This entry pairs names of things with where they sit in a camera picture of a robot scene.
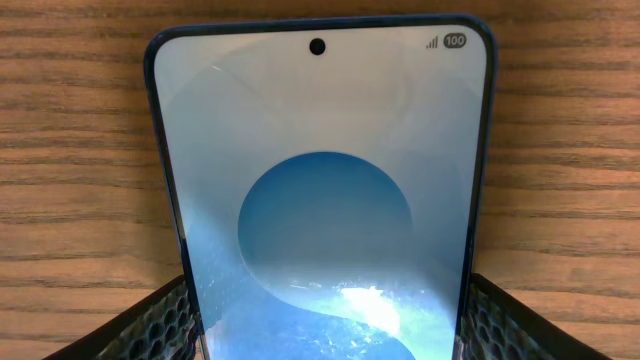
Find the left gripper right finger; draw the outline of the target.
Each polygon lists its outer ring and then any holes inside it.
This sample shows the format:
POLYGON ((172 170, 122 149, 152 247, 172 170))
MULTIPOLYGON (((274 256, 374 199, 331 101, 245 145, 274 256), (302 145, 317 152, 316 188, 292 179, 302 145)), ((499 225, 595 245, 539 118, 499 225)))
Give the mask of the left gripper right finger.
POLYGON ((609 360, 473 273, 457 330, 457 360, 609 360))

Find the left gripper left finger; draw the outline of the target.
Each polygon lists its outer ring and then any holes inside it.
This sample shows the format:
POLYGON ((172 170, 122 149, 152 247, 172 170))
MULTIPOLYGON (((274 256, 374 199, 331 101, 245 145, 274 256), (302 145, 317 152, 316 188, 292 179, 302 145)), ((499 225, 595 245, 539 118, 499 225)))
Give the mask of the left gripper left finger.
POLYGON ((194 360, 196 315, 180 275, 45 360, 194 360))

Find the blue Samsung smartphone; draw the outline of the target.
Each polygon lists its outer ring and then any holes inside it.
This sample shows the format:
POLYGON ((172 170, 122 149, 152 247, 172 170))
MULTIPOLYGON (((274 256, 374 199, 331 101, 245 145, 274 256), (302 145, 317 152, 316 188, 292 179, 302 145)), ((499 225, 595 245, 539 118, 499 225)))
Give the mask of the blue Samsung smartphone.
POLYGON ((455 359, 496 45, 480 19, 198 24, 144 77, 208 359, 455 359))

